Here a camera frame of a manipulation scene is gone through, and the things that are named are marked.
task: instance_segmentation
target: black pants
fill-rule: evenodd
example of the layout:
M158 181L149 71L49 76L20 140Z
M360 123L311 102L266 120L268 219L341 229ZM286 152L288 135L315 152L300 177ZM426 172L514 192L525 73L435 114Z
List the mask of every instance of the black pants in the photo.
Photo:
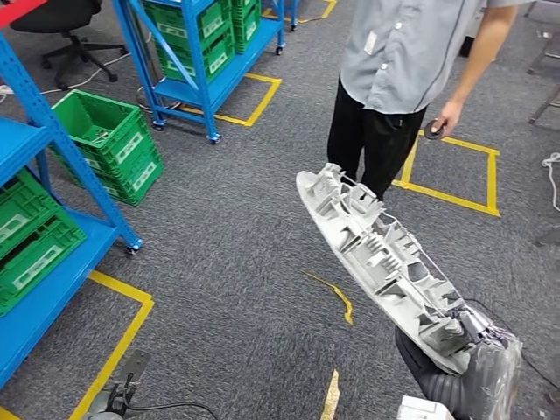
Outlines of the black pants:
M362 182L383 200L414 145L425 112L385 115L364 109L339 80L327 154L329 162L355 180L364 149Z

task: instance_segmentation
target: gloved hand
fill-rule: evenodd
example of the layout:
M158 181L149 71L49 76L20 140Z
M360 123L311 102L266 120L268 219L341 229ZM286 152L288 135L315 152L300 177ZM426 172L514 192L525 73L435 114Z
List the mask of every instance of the gloved hand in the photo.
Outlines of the gloved hand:
M481 342L462 375L435 366L406 334L395 328L395 341L427 400L442 403L456 420L509 420L521 373L521 343L511 336L503 347Z

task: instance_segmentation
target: person's hand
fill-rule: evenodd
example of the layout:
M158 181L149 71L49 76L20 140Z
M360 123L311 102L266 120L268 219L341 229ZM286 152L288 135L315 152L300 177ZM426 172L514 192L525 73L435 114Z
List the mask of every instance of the person's hand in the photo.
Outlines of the person's hand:
M463 103L458 101L448 101L435 119L434 125L432 126L432 132L435 133L442 126L444 126L443 136L449 136L451 131L455 128L459 122L459 117L461 116L461 110L463 109Z

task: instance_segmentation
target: gray shirt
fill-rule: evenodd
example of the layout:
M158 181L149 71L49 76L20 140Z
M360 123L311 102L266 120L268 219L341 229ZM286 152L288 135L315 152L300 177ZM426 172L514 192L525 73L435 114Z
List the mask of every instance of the gray shirt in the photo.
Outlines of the gray shirt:
M357 0L340 70L365 109L410 114L445 85L469 26L487 0ZM488 7L528 0L488 0Z

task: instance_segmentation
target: person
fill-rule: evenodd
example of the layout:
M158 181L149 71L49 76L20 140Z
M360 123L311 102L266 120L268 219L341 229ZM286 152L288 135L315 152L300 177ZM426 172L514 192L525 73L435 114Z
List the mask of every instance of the person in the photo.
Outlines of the person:
M472 21L487 8L462 77L432 131L448 136L463 105L529 0L357 0L340 69L327 154L380 200L446 84Z

